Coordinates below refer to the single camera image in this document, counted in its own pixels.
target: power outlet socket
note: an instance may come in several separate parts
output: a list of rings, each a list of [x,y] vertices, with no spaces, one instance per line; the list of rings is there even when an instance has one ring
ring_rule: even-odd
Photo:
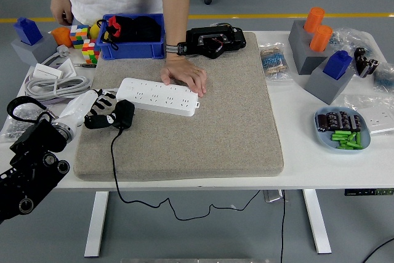
[[[193,116],[199,107],[198,94],[186,86],[124,78],[116,100],[128,100],[136,108],[182,116]]]
[[[394,130],[394,116],[386,108],[364,108],[357,112],[364,118],[370,134]]]

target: office chair wheel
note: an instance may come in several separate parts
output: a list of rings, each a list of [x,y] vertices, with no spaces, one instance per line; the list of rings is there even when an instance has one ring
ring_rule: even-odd
[[[208,6],[211,4],[212,0],[204,0],[205,4]]]

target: gray felt mat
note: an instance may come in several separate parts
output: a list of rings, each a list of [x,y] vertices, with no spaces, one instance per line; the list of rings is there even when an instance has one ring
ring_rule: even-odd
[[[116,140],[119,180],[276,176],[283,170],[257,41],[211,60],[189,59],[206,69],[207,94],[192,117],[135,110],[133,125]],[[119,87],[126,77],[161,81],[164,60],[100,60],[94,89]],[[114,127],[83,127],[74,172],[82,180],[113,180],[110,144]]]

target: hand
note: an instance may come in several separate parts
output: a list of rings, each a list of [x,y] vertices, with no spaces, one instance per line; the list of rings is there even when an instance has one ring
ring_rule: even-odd
[[[70,26],[73,22],[70,0],[51,0],[50,11],[54,15],[56,22],[61,25]]]
[[[161,80],[165,85],[170,84],[170,79],[175,78],[187,83],[192,92],[202,97],[206,92],[207,73],[204,69],[195,66],[176,54],[167,54],[165,66],[160,72]]]

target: rubik's cube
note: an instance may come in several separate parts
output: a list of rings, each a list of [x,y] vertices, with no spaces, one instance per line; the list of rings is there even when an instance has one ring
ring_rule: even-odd
[[[95,39],[86,39],[82,46],[82,55],[86,63],[97,64],[100,55],[100,47],[96,45]]]
[[[84,40],[87,39],[89,33],[89,26],[87,25],[73,25],[70,30],[70,39],[75,49],[82,49]]]

